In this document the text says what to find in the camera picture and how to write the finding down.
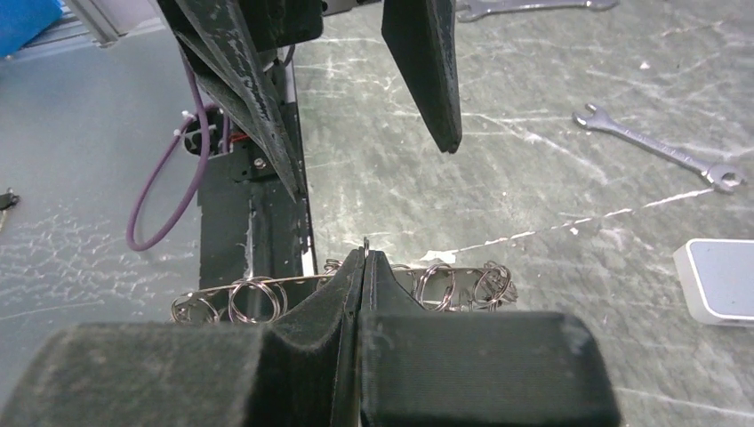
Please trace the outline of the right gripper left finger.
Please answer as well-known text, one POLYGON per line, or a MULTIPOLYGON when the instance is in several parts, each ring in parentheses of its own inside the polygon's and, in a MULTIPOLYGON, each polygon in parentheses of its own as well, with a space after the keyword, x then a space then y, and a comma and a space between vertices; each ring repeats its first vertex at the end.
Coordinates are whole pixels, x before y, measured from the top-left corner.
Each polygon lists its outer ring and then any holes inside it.
MULTIPOLYGON (((365 250, 345 260, 365 270, 365 250)), ((356 426, 345 277, 259 325, 82 324, 54 334, 4 426, 356 426)))

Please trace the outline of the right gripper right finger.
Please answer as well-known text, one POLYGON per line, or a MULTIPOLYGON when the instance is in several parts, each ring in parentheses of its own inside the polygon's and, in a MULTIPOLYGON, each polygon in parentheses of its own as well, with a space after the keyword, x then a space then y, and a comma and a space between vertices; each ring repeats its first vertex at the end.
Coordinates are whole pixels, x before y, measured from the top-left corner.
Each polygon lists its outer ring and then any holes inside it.
POLYGON ((425 310, 369 253, 359 312, 364 426, 617 426, 598 343, 553 311, 425 310))

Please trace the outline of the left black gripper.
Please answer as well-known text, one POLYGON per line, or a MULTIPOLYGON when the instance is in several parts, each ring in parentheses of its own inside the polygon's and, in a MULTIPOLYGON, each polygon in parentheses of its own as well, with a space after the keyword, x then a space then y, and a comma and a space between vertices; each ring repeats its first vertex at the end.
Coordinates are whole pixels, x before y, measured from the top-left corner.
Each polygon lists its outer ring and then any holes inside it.
MULTIPOLYGON (((287 192, 303 193, 281 113, 283 96, 263 52, 319 38, 320 0, 159 1, 157 7, 197 81, 250 135, 287 192)), ((443 153, 461 145, 452 0, 385 0, 381 34, 430 135, 443 153)))

